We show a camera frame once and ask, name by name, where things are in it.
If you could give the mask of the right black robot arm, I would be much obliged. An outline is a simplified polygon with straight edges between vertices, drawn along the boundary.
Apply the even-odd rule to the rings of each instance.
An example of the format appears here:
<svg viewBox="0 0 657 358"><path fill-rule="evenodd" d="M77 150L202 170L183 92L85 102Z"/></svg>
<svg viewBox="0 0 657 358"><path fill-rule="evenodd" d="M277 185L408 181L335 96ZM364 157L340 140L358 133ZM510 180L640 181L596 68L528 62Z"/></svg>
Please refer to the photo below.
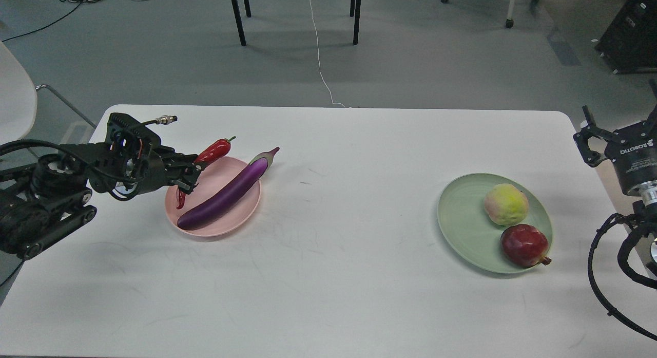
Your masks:
<svg viewBox="0 0 657 358"><path fill-rule="evenodd" d="M650 246L650 259L645 264L653 277L639 274L629 264L629 255L641 239L655 237L656 232L656 108L645 120L629 124L624 128L608 131L598 127L587 105L582 107L584 122L573 135L576 147L586 165L597 167L609 160L622 194L638 197L632 204L633 213L614 213L596 230L587 259L588 279L595 297L605 307L608 316L616 318L631 330L655 340L655 334L634 323L619 311L602 293L594 278L594 252L606 232L617 224L627 225L630 232L622 241L617 253L617 264L632 281L651 289L655 283L655 242Z"/></svg>

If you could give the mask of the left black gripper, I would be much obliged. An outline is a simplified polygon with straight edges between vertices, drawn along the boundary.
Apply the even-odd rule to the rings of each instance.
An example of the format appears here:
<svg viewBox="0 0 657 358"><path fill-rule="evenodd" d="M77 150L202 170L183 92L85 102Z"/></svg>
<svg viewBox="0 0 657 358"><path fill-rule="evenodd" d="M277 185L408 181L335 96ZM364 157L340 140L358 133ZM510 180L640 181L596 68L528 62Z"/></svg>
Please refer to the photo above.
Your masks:
<svg viewBox="0 0 657 358"><path fill-rule="evenodd" d="M113 193L119 200L163 186L176 186L191 194L208 164L197 162L196 154L181 154L163 146L160 136L148 128L177 120L176 116L165 115L139 122L126 113L111 113L105 142L89 166L91 187L99 193Z"/></svg>

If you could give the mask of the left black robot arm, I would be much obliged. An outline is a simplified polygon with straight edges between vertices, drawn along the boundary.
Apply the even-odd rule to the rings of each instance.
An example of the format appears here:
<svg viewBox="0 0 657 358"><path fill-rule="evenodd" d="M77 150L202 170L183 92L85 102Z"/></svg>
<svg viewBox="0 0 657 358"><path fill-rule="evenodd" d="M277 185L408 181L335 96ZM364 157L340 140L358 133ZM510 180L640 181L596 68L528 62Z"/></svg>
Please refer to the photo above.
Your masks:
<svg viewBox="0 0 657 358"><path fill-rule="evenodd" d="M162 145L150 125L165 125L176 116L140 122L125 113L108 117L104 142L54 144L22 139L2 145L2 155L31 147L54 154L35 163L2 171L2 251L33 259L94 219L92 193L117 201L176 186L191 194L206 163Z"/></svg>

